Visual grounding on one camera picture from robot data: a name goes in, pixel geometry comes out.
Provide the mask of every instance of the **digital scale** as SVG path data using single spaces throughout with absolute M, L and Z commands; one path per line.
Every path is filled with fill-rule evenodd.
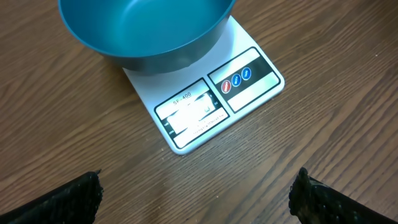
M 187 154 L 280 93 L 284 78 L 231 16 L 215 46 L 187 68 L 124 69 L 170 148 Z

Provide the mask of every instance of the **black object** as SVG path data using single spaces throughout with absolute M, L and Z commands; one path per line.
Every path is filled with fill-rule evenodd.
M 0 216 L 8 224 L 92 224 L 101 203 L 103 188 L 98 172 L 75 180 Z
M 289 199 L 290 214 L 303 224 L 397 224 L 308 176 L 305 168 L 291 186 Z

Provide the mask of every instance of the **button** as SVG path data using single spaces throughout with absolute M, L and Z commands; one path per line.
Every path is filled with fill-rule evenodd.
M 229 80 L 223 81 L 223 84 L 221 85 L 221 91 L 225 94 L 231 91 L 231 82 Z
M 240 74 L 235 74 L 232 76 L 232 86 L 238 87 L 242 82 L 242 77 Z
M 242 79 L 249 80 L 251 77 L 251 69 L 246 67 L 242 70 Z

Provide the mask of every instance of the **kitchen scale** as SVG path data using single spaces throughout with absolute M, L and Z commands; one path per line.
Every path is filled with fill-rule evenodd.
M 187 154 L 280 93 L 284 78 L 231 16 L 193 65 L 145 75 L 124 69 L 170 148 Z

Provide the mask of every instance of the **wooden surface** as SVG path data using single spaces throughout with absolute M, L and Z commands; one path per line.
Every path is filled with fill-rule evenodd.
M 398 2 L 238 0 L 281 95 L 189 156 L 54 0 L 0 2 L 0 213 L 102 169 L 96 223 L 297 223 L 299 168 L 398 221 Z

